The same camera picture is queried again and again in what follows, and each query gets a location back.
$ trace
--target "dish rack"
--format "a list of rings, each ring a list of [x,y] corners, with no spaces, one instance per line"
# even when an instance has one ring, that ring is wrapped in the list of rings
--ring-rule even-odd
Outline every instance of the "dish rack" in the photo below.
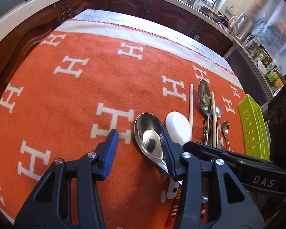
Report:
[[[248,94],[237,106],[242,120],[246,155],[269,160],[269,142],[260,106]]]

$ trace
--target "cabinet door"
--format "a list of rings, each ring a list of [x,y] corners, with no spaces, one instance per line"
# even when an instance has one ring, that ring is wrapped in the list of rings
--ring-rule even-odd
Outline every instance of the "cabinet door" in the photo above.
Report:
[[[97,9],[98,0],[66,0],[66,18],[70,19],[86,9]]]
[[[200,29],[198,41],[222,57],[233,45],[231,40],[206,22]]]
[[[146,18],[155,0],[99,0],[98,9]]]
[[[193,34],[191,28],[199,24],[197,16],[163,0],[155,1],[147,19],[188,36]]]
[[[27,55],[61,23],[65,0],[35,13],[0,42],[0,97]]]

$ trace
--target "yellow container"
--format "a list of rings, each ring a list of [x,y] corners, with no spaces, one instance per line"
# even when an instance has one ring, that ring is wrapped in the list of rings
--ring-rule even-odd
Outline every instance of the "yellow container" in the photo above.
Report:
[[[269,160],[269,142],[260,106],[248,94],[237,106],[242,120],[246,155]]]

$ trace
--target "gray appliance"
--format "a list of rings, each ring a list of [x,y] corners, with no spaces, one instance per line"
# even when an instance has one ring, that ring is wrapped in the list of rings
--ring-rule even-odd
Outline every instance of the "gray appliance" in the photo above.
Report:
[[[234,34],[241,42],[244,42],[247,36],[251,33],[253,27],[254,23],[250,21],[244,13],[242,13],[234,24],[232,34]]]

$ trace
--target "green plastic tray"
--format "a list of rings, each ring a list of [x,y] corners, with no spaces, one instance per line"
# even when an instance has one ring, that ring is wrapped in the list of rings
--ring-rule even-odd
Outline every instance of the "green plastic tray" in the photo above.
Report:
[[[246,95],[238,104],[242,120],[246,155],[269,160],[269,143],[262,111],[259,105]]]

